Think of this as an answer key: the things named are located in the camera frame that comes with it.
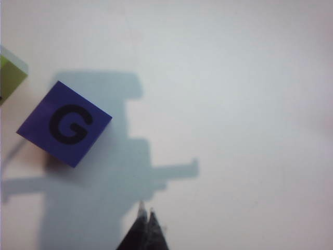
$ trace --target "pointed tip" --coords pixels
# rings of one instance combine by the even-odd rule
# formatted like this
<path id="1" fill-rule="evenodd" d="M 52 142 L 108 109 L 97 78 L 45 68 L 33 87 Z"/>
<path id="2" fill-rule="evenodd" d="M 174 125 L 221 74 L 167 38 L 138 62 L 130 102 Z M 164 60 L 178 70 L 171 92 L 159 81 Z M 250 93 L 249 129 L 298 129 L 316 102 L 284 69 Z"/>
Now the pointed tip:
<path id="1" fill-rule="evenodd" d="M 147 217 L 147 211 L 145 209 L 145 203 L 143 201 L 140 201 L 139 203 L 139 210 L 137 212 L 138 217 Z"/>

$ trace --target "blue block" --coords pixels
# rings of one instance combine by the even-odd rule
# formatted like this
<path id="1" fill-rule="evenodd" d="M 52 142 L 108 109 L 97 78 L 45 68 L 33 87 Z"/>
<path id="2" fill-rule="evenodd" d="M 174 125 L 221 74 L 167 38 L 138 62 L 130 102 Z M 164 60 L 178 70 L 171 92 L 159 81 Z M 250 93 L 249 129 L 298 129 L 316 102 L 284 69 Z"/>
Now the blue block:
<path id="1" fill-rule="evenodd" d="M 111 119 L 110 115 L 58 81 L 17 133 L 75 167 Z"/>

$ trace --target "white table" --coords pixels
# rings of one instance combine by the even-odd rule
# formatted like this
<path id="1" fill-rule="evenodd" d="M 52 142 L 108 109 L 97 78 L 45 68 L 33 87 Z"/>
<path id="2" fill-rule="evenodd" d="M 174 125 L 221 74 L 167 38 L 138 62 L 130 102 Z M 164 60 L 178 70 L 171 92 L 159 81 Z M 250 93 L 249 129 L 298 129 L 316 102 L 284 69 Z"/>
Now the white table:
<path id="1" fill-rule="evenodd" d="M 28 65 L 2 106 L 3 250 L 115 249 L 140 199 L 170 249 L 333 248 L 332 1 L 1 7 Z M 75 169 L 16 134 L 57 80 L 113 116 Z"/>

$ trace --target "green block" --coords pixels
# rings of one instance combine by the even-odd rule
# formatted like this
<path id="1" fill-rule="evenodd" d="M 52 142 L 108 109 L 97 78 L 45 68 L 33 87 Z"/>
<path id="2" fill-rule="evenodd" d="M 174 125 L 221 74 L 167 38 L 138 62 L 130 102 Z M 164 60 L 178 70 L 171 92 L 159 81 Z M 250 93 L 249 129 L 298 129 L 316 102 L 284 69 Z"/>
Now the green block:
<path id="1" fill-rule="evenodd" d="M 9 98 L 14 90 L 23 82 L 27 74 L 19 69 L 12 61 L 5 56 L 0 57 L 0 105 Z"/>

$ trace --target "black object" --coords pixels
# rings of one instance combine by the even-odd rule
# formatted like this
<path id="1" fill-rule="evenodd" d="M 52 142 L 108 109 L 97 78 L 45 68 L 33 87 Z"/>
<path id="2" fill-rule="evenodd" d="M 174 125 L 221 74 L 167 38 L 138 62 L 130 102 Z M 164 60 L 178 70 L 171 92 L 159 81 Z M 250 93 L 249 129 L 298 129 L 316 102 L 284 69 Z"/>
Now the black object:
<path id="1" fill-rule="evenodd" d="M 169 250 L 154 211 L 150 211 L 147 221 L 143 202 L 140 202 L 138 216 L 117 250 Z"/>

